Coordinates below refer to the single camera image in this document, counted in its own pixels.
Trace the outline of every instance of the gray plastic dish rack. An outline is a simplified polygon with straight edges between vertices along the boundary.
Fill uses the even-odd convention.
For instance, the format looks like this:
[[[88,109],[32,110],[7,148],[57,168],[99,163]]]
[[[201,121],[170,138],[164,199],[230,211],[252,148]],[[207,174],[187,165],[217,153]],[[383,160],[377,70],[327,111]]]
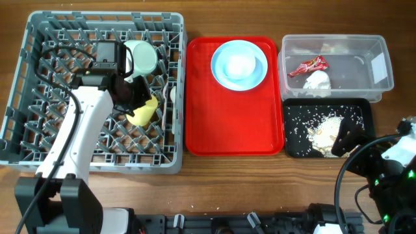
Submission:
[[[187,33],[178,13],[37,11],[29,16],[0,135],[0,164],[34,172],[47,156],[63,121],[69,97],[41,83],[33,72],[41,51],[56,45],[96,52],[98,40],[145,40],[159,57],[147,81],[159,106],[150,123],[131,125],[111,114],[99,135],[90,171],[175,174],[182,166],[183,92]],[[89,60],[61,49],[41,59],[39,71],[62,85]],[[166,127],[163,88],[167,85]],[[172,134],[170,90],[176,86],[176,126]]]

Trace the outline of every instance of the candy wrapper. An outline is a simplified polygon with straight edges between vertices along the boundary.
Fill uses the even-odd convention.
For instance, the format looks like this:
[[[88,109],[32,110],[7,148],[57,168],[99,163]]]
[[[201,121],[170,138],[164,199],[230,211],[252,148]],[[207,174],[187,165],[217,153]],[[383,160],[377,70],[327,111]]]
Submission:
[[[326,68],[329,68],[330,65],[326,62],[325,58],[322,55],[318,55],[316,58],[303,62],[299,65],[299,67],[293,72],[287,74],[290,78],[294,77],[295,75],[313,72],[313,71],[322,71]]]

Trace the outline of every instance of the white food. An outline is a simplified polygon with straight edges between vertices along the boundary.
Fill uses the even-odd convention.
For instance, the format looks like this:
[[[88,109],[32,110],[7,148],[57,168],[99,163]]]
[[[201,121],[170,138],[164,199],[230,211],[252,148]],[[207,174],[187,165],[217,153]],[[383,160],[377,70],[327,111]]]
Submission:
[[[324,157],[336,157],[332,155],[331,148],[334,138],[337,137],[339,126],[343,117],[327,117],[322,118],[322,123],[314,129],[308,129],[308,139],[312,142],[312,148],[319,150]]]
[[[314,71],[310,77],[306,79],[304,85],[306,89],[331,89],[330,77],[325,71]],[[330,96],[330,91],[308,91],[306,94],[311,94],[313,97],[320,96],[322,98]]]

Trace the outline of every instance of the wood grain surface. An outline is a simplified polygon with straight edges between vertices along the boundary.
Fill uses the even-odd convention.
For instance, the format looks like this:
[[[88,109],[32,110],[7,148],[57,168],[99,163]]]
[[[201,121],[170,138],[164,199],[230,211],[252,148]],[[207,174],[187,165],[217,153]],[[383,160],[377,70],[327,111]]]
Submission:
[[[278,49],[286,34],[379,34],[387,42],[395,88],[372,105],[376,132],[393,133],[401,118],[416,114],[413,0],[4,0],[0,3],[0,113],[7,105],[27,17],[35,10],[179,12],[189,41],[199,36],[263,35],[273,39]],[[310,203],[333,203],[333,186],[343,162],[296,160],[284,151],[272,157],[196,157],[185,150],[177,175],[92,173],[90,187],[103,206],[132,207],[138,214],[302,211]],[[0,167],[0,233],[14,232],[21,217],[14,199],[20,175]],[[363,178],[346,174],[341,191],[344,209],[356,210],[354,193],[365,183]],[[379,219],[367,195],[363,192],[359,201],[373,220]],[[377,233],[379,226],[366,224],[365,228],[366,233]]]

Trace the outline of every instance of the plastic container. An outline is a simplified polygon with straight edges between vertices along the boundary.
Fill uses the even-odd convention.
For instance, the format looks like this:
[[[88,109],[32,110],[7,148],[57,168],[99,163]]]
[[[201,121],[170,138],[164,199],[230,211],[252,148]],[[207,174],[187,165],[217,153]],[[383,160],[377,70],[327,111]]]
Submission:
[[[393,72],[385,40],[376,35],[286,35],[279,53],[281,98],[319,98],[328,90],[303,89],[311,72],[287,76],[300,63],[323,55],[330,67],[327,98],[381,100],[382,93],[394,87]]]
[[[321,152],[312,149],[312,143],[307,139],[307,128],[318,127],[319,116],[342,116],[351,123],[361,123],[366,134],[376,136],[371,106],[363,98],[291,98],[283,102],[283,117],[285,119],[285,149],[286,154],[295,158],[323,157]]]
[[[33,12],[25,29],[0,132],[0,164],[34,172],[45,159],[69,102],[68,96],[35,77],[34,59],[42,50],[57,44],[77,46],[94,54],[98,40],[145,40],[156,49],[158,65],[147,80],[159,106],[144,127],[111,114],[99,135],[90,170],[137,174],[180,171],[187,34],[180,14],[158,12]],[[65,85],[72,68],[87,65],[83,56],[60,50],[40,61],[40,71]],[[175,86],[177,90],[176,109],[170,99],[166,104],[167,116],[172,112],[178,116],[174,134],[172,118],[166,119],[164,130],[161,127],[165,85],[167,93]]]
[[[247,91],[216,81],[211,58],[222,44],[246,40],[266,56],[264,80]],[[188,45],[186,135],[188,150],[199,156],[273,155],[283,148],[277,49],[262,36],[201,37]]]

